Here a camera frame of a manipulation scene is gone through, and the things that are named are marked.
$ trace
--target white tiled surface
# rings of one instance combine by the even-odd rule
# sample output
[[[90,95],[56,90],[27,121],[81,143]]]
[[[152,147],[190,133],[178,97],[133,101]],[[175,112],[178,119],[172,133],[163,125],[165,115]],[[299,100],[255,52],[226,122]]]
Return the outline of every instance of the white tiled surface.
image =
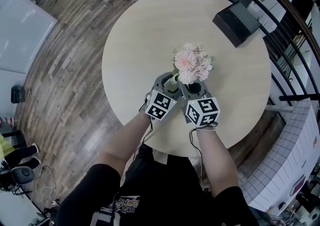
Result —
[[[320,144],[314,147],[315,138],[320,142],[311,102],[299,101],[267,157],[242,184],[247,203],[263,211],[274,206],[271,213],[279,214],[278,205],[295,198],[290,196],[292,186],[302,175],[310,175],[319,158]]]

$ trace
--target round table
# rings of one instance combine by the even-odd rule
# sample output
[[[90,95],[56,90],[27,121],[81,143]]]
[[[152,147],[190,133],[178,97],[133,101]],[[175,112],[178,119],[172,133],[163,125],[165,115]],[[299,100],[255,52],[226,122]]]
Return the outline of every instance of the round table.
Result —
[[[102,79],[122,124],[137,114],[157,76],[173,70],[173,50],[190,42],[203,44],[215,56],[205,83],[221,109],[216,130],[226,148],[253,129],[268,101],[270,61],[259,33],[235,48],[212,22],[229,5],[227,0],[139,0],[120,16],[105,43]],[[194,125],[186,124],[182,106],[178,100],[170,116],[154,121],[146,144],[164,153],[196,157],[199,153],[189,140]]]

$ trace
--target bottle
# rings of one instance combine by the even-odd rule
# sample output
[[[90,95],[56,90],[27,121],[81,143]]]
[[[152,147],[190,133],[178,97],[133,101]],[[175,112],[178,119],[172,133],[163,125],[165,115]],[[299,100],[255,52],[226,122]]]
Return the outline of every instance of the bottle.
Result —
[[[17,120],[13,117],[1,117],[0,116],[0,129],[5,127],[13,128],[17,123]]]

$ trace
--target black trousers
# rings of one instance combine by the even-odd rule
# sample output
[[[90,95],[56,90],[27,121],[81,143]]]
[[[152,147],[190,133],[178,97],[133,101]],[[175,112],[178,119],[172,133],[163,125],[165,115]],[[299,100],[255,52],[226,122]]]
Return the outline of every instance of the black trousers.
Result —
[[[20,164],[21,160],[26,157],[30,157],[37,153],[37,149],[34,146],[28,148],[18,148],[11,152],[9,155],[5,156],[4,159],[8,163],[11,169],[17,166],[27,166],[31,169],[35,169],[40,163],[37,159],[32,158],[30,161],[26,163]]]
[[[167,163],[161,164],[154,160],[153,149],[142,144],[135,160],[125,173],[125,183],[136,177],[137,174],[151,170],[155,167],[163,167],[174,177],[179,178],[179,182],[188,182],[194,188],[202,191],[197,172],[187,157],[168,155]]]

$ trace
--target yellow shirt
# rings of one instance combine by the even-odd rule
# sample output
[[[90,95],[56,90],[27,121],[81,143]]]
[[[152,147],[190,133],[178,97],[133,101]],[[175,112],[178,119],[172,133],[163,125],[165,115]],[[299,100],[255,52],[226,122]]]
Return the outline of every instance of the yellow shirt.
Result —
[[[0,134],[0,158],[9,155],[14,151],[14,147],[11,146],[9,142],[5,140],[5,138]]]

